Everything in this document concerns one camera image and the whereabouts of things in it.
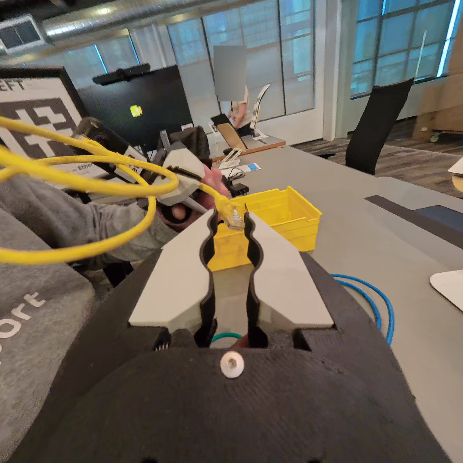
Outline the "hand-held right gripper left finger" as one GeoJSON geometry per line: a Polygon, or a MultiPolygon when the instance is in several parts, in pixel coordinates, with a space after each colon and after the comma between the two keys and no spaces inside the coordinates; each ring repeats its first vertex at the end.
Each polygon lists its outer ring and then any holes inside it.
{"type": "Polygon", "coordinates": [[[209,347],[217,329],[215,292],[208,267],[215,254],[218,212],[209,210],[168,242],[129,317],[132,327],[186,329],[209,347]]]}

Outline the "yellow plastic bin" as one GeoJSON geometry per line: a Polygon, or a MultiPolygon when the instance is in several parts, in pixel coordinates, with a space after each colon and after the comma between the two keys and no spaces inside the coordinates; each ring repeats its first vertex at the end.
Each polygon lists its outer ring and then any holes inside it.
{"type": "MultiPolygon", "coordinates": [[[[242,218],[246,211],[253,212],[300,252],[315,250],[322,213],[292,187],[240,196],[231,201],[242,218]]],[[[225,224],[218,225],[214,249],[215,254],[208,263],[212,272],[251,263],[245,233],[230,230],[225,224]]]]}

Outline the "person's left forearm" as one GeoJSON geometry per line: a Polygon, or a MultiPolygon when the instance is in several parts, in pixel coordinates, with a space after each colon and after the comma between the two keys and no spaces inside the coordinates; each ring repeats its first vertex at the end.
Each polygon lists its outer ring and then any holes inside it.
{"type": "MultiPolygon", "coordinates": [[[[1,209],[22,223],[46,246],[64,248],[90,244],[128,231],[146,216],[138,205],[80,203],[43,181],[18,175],[1,183],[1,209]]],[[[156,215],[140,236],[107,253],[82,261],[91,269],[110,263],[143,260],[178,235],[156,215]]]]}

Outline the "black backpack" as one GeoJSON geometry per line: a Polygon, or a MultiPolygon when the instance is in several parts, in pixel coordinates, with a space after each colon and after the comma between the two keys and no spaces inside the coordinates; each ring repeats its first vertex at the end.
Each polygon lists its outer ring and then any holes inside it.
{"type": "Polygon", "coordinates": [[[207,135],[202,126],[188,128],[186,130],[171,133],[169,135],[172,143],[180,142],[190,150],[208,168],[212,167],[210,158],[210,146],[207,135]]]}

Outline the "small white stand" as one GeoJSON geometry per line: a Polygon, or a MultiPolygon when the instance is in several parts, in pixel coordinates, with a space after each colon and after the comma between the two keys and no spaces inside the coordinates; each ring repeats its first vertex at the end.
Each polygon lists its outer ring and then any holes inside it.
{"type": "Polygon", "coordinates": [[[241,153],[242,153],[242,150],[240,148],[232,149],[229,152],[229,154],[226,155],[225,158],[221,161],[221,164],[219,165],[218,169],[222,171],[222,170],[238,167],[240,165],[239,157],[241,153]]]}

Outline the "black television screen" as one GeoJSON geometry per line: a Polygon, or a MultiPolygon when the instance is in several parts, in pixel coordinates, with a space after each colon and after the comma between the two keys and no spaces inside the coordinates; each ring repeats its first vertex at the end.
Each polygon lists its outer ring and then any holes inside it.
{"type": "Polygon", "coordinates": [[[132,146],[152,150],[161,131],[171,134],[193,123],[177,65],[125,78],[110,76],[109,83],[77,92],[89,116],[132,146]]]}

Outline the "ceiling air vent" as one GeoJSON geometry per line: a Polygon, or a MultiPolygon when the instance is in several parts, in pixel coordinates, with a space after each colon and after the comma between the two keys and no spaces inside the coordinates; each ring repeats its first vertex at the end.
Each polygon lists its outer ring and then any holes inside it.
{"type": "Polygon", "coordinates": [[[44,32],[30,14],[0,23],[0,48],[8,55],[44,45],[46,42],[44,32]]]}

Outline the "wooden table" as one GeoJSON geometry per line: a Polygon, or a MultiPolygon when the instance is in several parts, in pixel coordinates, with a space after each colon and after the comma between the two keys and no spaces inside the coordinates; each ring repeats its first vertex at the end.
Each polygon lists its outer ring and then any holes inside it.
{"type": "MultiPolygon", "coordinates": [[[[247,146],[246,150],[241,151],[242,156],[286,145],[285,140],[273,136],[267,136],[262,139],[254,139],[251,135],[248,135],[243,137],[242,140],[247,146]]],[[[224,154],[224,150],[229,148],[228,143],[222,137],[219,138],[212,134],[208,137],[208,142],[210,147],[210,158],[214,161],[222,160],[226,156],[224,154]]]]}

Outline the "white document stand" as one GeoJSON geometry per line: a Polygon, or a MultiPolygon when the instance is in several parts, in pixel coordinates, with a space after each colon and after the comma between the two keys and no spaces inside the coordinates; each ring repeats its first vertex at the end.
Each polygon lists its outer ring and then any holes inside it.
{"type": "Polygon", "coordinates": [[[262,87],[261,91],[258,94],[256,102],[254,104],[254,107],[253,107],[252,119],[251,119],[251,122],[250,122],[250,130],[251,130],[251,136],[252,136],[252,138],[254,140],[261,140],[261,139],[267,137],[267,135],[264,135],[258,129],[258,120],[259,120],[259,113],[260,113],[260,107],[261,107],[262,99],[263,99],[264,95],[266,94],[266,92],[268,91],[269,87],[270,87],[269,83],[262,87]]]}

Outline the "black webcam bar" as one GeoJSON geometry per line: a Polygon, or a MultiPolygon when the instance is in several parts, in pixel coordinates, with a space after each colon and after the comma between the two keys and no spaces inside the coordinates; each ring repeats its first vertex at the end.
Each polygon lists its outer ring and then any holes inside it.
{"type": "Polygon", "coordinates": [[[151,71],[148,63],[140,64],[129,68],[119,68],[112,73],[95,76],[92,81],[96,85],[107,86],[118,82],[130,82],[131,80],[141,77],[151,71]]]}

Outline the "large grid window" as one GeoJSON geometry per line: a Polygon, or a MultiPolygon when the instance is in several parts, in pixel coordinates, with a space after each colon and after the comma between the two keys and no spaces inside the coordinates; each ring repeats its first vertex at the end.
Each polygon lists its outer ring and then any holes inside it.
{"type": "Polygon", "coordinates": [[[358,1],[350,98],[446,77],[462,9],[461,0],[358,1]]]}
{"type": "Polygon", "coordinates": [[[194,125],[227,114],[230,101],[214,90],[214,47],[246,49],[246,85],[252,110],[262,88],[259,121],[314,109],[315,1],[241,4],[167,26],[194,125]]]}

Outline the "person's grey sweatshirt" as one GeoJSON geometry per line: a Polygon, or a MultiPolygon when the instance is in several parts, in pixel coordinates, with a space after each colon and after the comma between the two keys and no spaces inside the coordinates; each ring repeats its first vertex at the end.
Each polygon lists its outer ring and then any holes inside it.
{"type": "Polygon", "coordinates": [[[1,264],[1,462],[36,420],[62,360],[95,305],[68,264],[1,264]]]}

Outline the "black office chair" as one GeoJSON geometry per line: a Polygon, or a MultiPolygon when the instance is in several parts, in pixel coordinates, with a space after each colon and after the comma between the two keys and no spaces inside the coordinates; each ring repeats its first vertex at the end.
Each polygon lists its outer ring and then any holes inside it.
{"type": "Polygon", "coordinates": [[[345,166],[375,175],[381,150],[408,99],[414,81],[411,78],[394,84],[373,86],[347,146],[345,166]]]}

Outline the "cardboard box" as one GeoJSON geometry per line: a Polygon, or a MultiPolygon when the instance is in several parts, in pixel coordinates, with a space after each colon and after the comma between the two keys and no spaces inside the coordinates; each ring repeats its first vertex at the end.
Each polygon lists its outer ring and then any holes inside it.
{"type": "Polygon", "coordinates": [[[463,61],[462,49],[450,58],[443,83],[425,90],[420,103],[413,139],[436,143],[442,134],[463,133],[463,61]]]}

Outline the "silver ventilation duct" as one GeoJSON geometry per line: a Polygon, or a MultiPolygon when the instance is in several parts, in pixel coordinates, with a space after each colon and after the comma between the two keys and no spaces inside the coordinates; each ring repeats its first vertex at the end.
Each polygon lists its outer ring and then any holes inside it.
{"type": "Polygon", "coordinates": [[[196,12],[215,12],[256,3],[238,0],[120,0],[106,1],[64,13],[42,22],[44,33],[50,41],[76,37],[104,29],[128,25],[154,18],[196,12]]]}

